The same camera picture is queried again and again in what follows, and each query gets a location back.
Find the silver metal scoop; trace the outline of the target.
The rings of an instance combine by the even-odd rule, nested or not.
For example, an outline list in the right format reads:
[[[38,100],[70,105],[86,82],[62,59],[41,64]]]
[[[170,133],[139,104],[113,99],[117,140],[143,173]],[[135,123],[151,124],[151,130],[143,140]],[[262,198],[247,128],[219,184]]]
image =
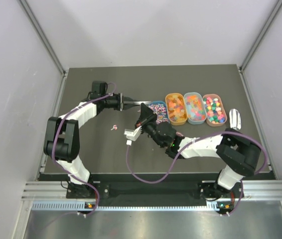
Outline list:
[[[229,112],[230,128],[239,131],[241,129],[241,116],[237,109],[230,109]]]

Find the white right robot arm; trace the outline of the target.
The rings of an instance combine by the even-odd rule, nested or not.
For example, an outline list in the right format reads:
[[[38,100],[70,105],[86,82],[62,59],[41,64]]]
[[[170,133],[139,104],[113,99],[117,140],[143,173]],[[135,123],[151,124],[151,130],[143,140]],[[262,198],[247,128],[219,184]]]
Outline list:
[[[146,104],[141,104],[135,128],[146,133],[173,159],[214,157],[225,164],[218,175],[212,197],[226,197],[237,182],[253,176],[261,154],[260,144],[238,131],[228,128],[223,133],[200,138],[184,137],[167,122],[156,122],[157,115]]]

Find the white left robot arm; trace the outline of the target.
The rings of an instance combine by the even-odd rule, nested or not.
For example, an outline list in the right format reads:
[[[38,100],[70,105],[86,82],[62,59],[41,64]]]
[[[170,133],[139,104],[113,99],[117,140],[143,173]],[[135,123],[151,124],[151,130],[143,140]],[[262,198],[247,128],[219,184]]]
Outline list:
[[[80,127],[104,109],[123,111],[142,104],[121,93],[108,93],[110,84],[94,81],[91,91],[78,106],[62,116],[50,117],[46,126],[44,154],[51,157],[53,162],[68,174],[68,189],[86,198],[96,191],[91,181],[91,173],[79,157]]]

